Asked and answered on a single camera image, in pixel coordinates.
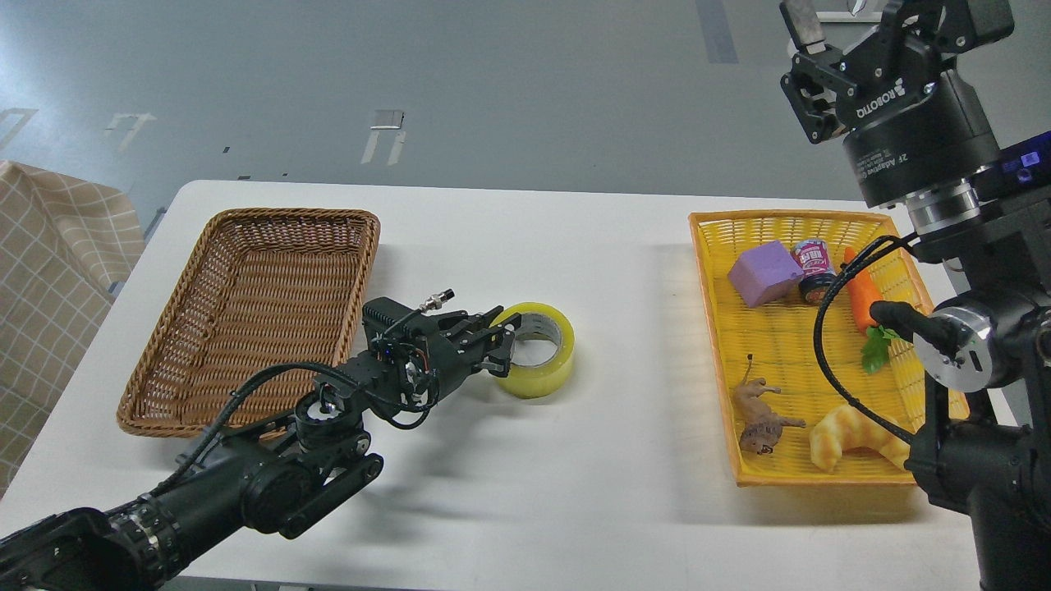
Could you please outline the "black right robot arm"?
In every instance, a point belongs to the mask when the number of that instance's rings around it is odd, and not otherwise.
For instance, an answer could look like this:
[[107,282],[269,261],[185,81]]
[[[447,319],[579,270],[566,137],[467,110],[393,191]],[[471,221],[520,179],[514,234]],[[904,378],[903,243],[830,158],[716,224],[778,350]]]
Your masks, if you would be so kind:
[[819,306],[819,369],[852,407],[823,351],[827,307],[848,280],[897,250],[955,259],[968,291],[932,313],[871,304],[925,370],[925,419],[905,467],[928,501],[971,521],[984,590],[1049,587],[1049,135],[1001,149],[963,53],[1014,30],[1007,1],[889,1],[848,50],[810,1],[783,1],[791,70],[782,89],[810,142],[834,138],[870,207],[904,205],[915,231],[881,236]]

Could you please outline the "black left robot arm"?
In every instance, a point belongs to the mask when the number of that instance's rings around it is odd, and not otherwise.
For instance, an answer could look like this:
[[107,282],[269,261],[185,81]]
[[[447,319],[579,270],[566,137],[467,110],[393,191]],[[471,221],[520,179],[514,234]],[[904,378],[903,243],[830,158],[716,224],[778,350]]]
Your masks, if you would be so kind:
[[[523,318],[442,313],[453,292],[415,308],[369,300],[364,351],[337,366],[286,363],[244,382],[179,458],[125,504],[38,519],[2,541],[4,590],[157,590],[247,528],[294,539],[383,470],[365,413],[415,428],[467,378],[506,378]],[[416,422],[401,423],[401,413]]]

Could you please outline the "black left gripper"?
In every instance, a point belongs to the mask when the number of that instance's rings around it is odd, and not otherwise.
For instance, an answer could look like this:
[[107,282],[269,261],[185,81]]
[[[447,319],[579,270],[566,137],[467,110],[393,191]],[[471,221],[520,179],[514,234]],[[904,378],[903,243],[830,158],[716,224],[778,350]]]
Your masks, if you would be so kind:
[[409,313],[398,325],[398,403],[433,407],[480,371],[509,378],[521,313]]

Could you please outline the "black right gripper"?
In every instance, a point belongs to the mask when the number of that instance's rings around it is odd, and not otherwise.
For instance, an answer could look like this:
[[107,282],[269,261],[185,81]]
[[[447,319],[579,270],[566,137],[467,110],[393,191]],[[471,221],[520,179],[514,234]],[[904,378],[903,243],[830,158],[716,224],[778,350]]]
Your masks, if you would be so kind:
[[781,1],[778,11],[795,49],[781,89],[812,144],[849,128],[843,146],[868,206],[996,160],[998,141],[957,57],[1013,33],[1009,1],[888,1],[845,62],[812,2]]

